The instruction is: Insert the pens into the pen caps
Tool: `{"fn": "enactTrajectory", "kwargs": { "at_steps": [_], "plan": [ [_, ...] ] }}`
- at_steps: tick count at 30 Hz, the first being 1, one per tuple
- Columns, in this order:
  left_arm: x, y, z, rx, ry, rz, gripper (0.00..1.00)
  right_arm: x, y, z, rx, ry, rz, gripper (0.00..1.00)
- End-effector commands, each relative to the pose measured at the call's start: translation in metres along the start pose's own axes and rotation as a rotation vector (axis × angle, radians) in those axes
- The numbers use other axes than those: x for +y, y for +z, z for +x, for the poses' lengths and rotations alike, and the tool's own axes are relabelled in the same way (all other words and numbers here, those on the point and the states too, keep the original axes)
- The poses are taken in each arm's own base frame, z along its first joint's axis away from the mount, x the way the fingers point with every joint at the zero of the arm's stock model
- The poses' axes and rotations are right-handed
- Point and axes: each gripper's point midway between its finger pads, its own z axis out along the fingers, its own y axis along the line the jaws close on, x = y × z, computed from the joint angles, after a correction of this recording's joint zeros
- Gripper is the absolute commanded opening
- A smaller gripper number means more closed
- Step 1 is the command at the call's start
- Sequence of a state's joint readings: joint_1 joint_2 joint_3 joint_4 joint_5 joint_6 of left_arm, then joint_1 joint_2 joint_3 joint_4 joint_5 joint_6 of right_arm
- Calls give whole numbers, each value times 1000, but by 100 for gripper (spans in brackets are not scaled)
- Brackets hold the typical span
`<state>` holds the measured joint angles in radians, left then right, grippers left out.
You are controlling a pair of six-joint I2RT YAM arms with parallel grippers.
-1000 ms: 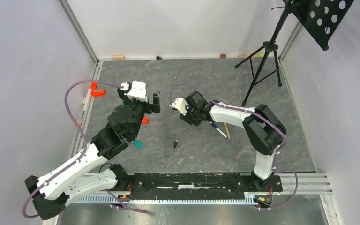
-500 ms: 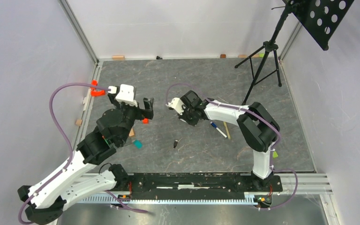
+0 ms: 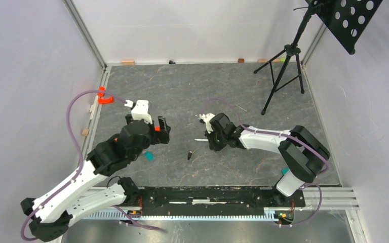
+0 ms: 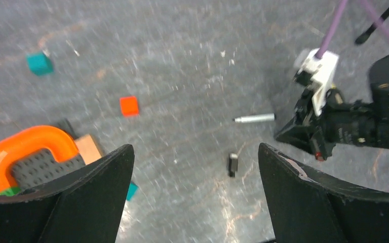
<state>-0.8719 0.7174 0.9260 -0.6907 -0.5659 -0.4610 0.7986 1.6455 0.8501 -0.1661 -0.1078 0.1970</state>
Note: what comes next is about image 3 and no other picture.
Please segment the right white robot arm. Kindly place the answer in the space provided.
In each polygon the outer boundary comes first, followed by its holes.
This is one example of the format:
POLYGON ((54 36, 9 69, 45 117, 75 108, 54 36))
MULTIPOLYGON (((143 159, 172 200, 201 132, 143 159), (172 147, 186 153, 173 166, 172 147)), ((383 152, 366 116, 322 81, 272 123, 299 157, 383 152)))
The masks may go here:
POLYGON ((282 156, 288 172, 276 183, 272 193, 273 202, 279 207, 290 203, 296 190, 312 183, 330 158, 326 146, 303 126, 274 131, 249 125, 236 126, 224 113, 201 114, 199 118, 206 126, 205 137, 213 151, 229 146, 264 150, 282 156))

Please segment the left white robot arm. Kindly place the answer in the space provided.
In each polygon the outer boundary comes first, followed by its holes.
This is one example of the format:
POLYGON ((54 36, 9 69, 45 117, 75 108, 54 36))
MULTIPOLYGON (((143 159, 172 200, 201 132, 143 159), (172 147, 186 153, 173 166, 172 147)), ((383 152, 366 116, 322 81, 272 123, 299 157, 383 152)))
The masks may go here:
POLYGON ((24 226, 32 234, 24 240, 49 242, 62 236, 81 218, 104 208, 125 204, 133 206, 140 200, 140 190, 130 177, 120 177, 104 190, 83 196, 102 181, 110 181, 116 172, 126 168, 151 145, 167 144, 171 127, 164 116, 159 125, 126 115, 127 124, 109 139, 100 142, 67 178, 39 198, 27 197, 21 202, 27 216, 24 226))

